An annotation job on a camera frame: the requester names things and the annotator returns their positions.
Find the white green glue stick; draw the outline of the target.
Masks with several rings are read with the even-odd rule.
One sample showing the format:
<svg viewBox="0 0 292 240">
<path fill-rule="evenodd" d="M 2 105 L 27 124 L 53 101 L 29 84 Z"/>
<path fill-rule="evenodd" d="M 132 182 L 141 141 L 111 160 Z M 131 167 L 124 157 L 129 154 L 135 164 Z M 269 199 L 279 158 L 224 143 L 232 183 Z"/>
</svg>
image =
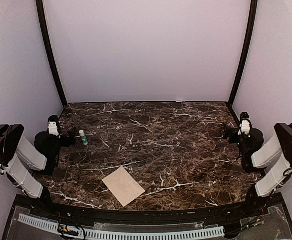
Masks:
<svg viewBox="0 0 292 240">
<path fill-rule="evenodd" d="M 87 141 L 87 138 L 86 138 L 86 135 L 85 135 L 85 132 L 84 132 L 84 130 L 80 130 L 79 131 L 79 135 L 80 135 L 80 137 L 81 137 L 81 140 L 82 140 L 82 142 L 83 142 L 83 145 L 84 146 L 87 146 L 88 145 L 88 141 Z"/>
</svg>

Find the beige paper envelope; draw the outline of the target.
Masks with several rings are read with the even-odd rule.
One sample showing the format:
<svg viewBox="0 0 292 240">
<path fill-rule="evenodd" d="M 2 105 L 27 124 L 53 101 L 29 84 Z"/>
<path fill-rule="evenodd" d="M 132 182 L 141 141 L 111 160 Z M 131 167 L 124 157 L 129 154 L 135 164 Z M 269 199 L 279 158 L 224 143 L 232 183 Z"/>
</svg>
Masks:
<svg viewBox="0 0 292 240">
<path fill-rule="evenodd" d="M 145 189 L 122 166 L 106 176 L 102 182 L 123 207 L 145 193 Z"/>
</svg>

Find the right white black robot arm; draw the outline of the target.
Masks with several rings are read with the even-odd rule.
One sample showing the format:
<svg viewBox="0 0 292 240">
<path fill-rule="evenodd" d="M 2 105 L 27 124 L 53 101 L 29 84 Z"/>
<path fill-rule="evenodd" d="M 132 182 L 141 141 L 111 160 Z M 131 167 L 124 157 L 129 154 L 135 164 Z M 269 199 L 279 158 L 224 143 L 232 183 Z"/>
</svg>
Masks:
<svg viewBox="0 0 292 240">
<path fill-rule="evenodd" d="M 246 202 L 241 205 L 241 213 L 246 217 L 253 216 L 260 209 L 259 201 L 283 187 L 292 176 L 292 123 L 277 123 L 274 130 L 275 134 L 264 143 L 262 132 L 252 128 L 248 119 L 242 120 L 238 128 L 223 125 L 223 139 L 238 147 L 246 173 L 263 171 L 275 163 L 248 190 Z"/>
</svg>

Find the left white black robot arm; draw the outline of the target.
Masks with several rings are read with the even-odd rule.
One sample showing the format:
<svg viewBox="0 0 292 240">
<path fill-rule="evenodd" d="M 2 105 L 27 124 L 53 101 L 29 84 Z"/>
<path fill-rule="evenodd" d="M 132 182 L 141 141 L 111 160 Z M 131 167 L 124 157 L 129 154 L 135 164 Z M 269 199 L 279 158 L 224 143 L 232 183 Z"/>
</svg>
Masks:
<svg viewBox="0 0 292 240">
<path fill-rule="evenodd" d="M 0 174 L 7 175 L 31 199 L 44 198 L 49 191 L 30 172 L 52 175 L 59 164 L 60 150 L 76 143 L 76 128 L 64 136 L 58 133 L 58 127 L 49 126 L 35 136 L 33 144 L 24 130 L 21 124 L 0 125 Z"/>
</svg>

